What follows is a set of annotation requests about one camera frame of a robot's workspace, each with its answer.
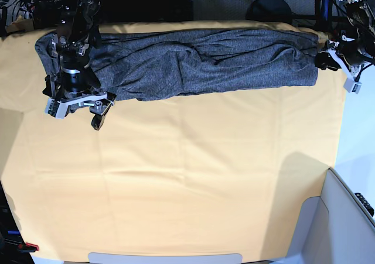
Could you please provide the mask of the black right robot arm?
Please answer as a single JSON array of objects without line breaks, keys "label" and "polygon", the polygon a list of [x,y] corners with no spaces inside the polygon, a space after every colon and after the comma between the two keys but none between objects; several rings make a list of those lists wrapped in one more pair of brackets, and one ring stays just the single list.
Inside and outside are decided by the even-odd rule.
[{"label": "black right robot arm", "polygon": [[116,96],[101,88],[90,67],[92,48],[101,46],[101,35],[95,16],[100,0],[62,0],[62,16],[51,39],[57,71],[45,78],[43,94],[48,97],[45,113],[63,119],[79,108],[93,114],[91,126],[98,131],[114,105]]}]

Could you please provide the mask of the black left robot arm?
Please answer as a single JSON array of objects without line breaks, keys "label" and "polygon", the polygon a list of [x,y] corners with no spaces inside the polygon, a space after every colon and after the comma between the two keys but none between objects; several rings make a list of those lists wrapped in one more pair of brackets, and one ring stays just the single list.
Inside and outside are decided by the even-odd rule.
[{"label": "black left robot arm", "polygon": [[331,39],[315,57],[321,70],[374,64],[374,0],[315,0],[317,30]]}]

